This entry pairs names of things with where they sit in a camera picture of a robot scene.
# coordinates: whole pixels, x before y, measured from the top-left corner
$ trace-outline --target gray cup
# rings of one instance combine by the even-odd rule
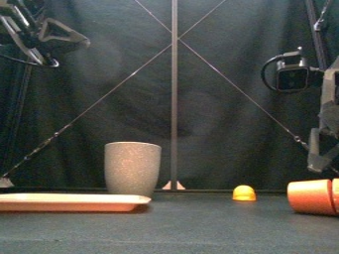
[[[153,196],[159,178],[162,147],[141,142],[105,146],[105,180],[109,193]]]

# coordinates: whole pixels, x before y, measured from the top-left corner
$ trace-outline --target flat tray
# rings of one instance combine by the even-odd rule
[[[0,211],[131,211],[151,198],[130,194],[0,194]]]

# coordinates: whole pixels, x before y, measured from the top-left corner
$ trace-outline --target black backdrop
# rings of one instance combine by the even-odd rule
[[[279,95],[259,79],[263,63],[299,46],[318,66],[306,5],[222,2],[179,0],[178,180],[195,190],[241,184],[285,190],[289,182],[319,176],[306,170],[306,151],[250,98],[307,141],[318,126],[321,88]],[[2,172],[118,87],[11,180],[16,186],[105,187],[105,144],[141,141],[163,148],[161,188],[174,169],[173,1],[49,1],[49,16],[87,35],[91,47],[59,56],[59,69],[32,70],[23,112],[15,117],[8,110],[7,119],[18,121],[2,127]],[[7,68],[2,72],[14,75]],[[15,93],[20,85],[2,82]]]

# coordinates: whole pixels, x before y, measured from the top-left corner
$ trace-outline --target yellow object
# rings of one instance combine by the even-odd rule
[[[237,201],[257,201],[255,190],[250,186],[238,186],[234,189],[234,198]]]

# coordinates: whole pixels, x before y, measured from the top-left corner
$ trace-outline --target table surface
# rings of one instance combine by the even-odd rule
[[[3,212],[0,253],[339,253],[339,217],[286,194],[161,192],[133,212]]]

